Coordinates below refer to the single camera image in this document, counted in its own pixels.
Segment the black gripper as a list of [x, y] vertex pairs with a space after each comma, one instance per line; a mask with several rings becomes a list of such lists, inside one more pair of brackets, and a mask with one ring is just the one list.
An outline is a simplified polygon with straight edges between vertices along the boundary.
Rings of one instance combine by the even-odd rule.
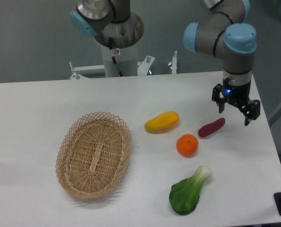
[[219, 113], [225, 109], [225, 103], [237, 104], [238, 109], [244, 115], [244, 125], [247, 126], [251, 121], [260, 116], [260, 100], [250, 100], [250, 86], [252, 73], [233, 74], [223, 73], [223, 86], [217, 84], [212, 91], [212, 101], [219, 107]]

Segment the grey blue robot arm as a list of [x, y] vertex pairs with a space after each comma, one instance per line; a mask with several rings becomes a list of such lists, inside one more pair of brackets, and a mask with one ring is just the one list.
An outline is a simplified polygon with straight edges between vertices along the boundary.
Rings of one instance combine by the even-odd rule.
[[[222, 83], [213, 88], [219, 111], [225, 104], [239, 109], [249, 124], [260, 115], [260, 101], [249, 98], [256, 30], [244, 23], [250, 10], [247, 0], [207, 0], [211, 11], [205, 24], [190, 23], [183, 34], [186, 49], [223, 60]], [[131, 11], [128, 0], [80, 0], [70, 13], [75, 28], [100, 45], [107, 77], [146, 75], [149, 65], [139, 65], [136, 45], [144, 24]]]

